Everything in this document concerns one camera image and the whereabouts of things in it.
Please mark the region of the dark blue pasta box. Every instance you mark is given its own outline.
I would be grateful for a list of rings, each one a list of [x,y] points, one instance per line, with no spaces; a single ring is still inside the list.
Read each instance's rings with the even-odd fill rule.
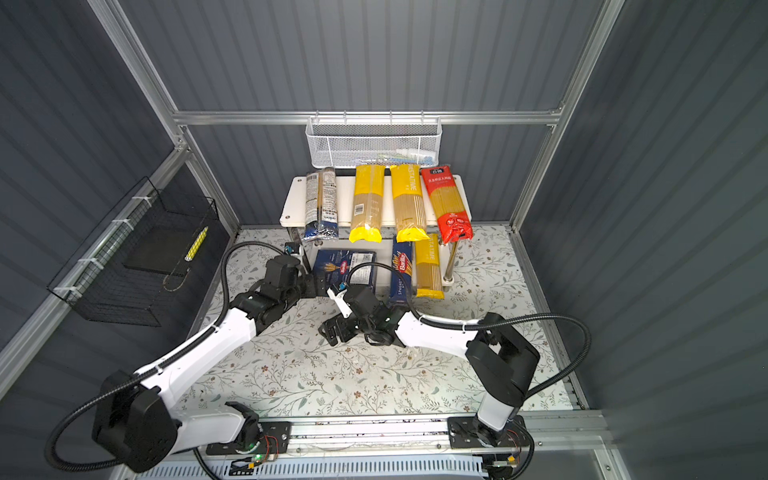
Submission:
[[[318,250],[312,267],[318,293],[326,296],[329,288],[338,289],[342,283],[373,286],[376,274],[371,266],[361,267],[353,274],[350,274],[350,271],[359,264],[375,260],[376,253],[373,251]]]

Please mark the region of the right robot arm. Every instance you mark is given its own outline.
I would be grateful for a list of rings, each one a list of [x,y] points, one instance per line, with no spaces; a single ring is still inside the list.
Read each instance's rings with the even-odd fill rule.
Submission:
[[[508,319],[488,313],[479,320],[440,320],[415,308],[409,284],[404,284],[405,303],[388,305],[378,299],[372,286],[353,283],[352,276],[367,267],[386,269],[406,282],[395,267],[372,261],[351,268],[336,282],[317,280],[316,293],[334,300],[339,309],[321,324],[320,335],[332,346],[362,335],[372,346],[426,348],[467,360],[485,394],[471,426],[461,431],[485,447],[495,447],[512,434],[531,442],[525,427],[513,419],[530,397],[563,380],[586,359],[592,346],[588,326],[577,318],[551,312]],[[532,386],[540,353],[515,327],[558,320],[581,330],[581,351],[561,371]]]

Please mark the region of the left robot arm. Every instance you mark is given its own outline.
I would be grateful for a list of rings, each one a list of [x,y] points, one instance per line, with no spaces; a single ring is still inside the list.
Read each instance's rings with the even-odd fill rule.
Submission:
[[[183,344],[128,374],[117,371],[98,396],[77,407],[49,435],[44,457],[65,472],[89,472],[125,465],[148,471],[168,456],[208,444],[231,444],[249,454],[266,444],[258,414],[239,402],[214,413],[174,416],[183,394],[224,357],[277,322],[300,299],[316,293],[302,261],[286,249],[266,263],[262,280],[236,297],[227,292],[222,272],[223,309],[216,320]],[[57,443],[64,431],[89,410],[95,412],[91,437],[112,459],[76,463],[63,459]]]

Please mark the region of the yellow Pastatime spaghetti bag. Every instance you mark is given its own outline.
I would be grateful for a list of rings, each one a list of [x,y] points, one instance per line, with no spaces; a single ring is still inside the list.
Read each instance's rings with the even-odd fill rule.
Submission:
[[[426,240],[414,243],[414,259],[416,267],[416,296],[443,299],[444,292],[437,234],[428,234]]]

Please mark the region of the clear blue spaghetti bag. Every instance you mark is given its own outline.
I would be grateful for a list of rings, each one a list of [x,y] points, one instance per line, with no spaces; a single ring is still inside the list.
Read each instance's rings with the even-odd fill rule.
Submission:
[[[333,168],[308,174],[305,192],[305,231],[308,241],[338,237],[337,182]]]

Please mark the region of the red spaghetti bag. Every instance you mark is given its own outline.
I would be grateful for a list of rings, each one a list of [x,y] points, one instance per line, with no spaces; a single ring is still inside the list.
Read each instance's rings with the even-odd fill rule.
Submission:
[[[471,220],[452,172],[448,166],[424,168],[420,171],[437,226],[444,243],[471,240]]]

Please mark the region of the yellow spaghetti bag label up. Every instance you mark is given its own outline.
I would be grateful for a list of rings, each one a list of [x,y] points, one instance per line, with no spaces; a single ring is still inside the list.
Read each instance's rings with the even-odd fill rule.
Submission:
[[[351,242],[382,241],[382,207],[385,167],[360,165],[356,167],[353,195]]]

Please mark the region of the blue Barilla spaghetti box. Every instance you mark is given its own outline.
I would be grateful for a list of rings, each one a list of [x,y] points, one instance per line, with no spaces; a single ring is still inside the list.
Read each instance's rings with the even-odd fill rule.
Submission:
[[[406,305],[412,292],[413,243],[393,243],[392,267],[389,300],[392,304]]]

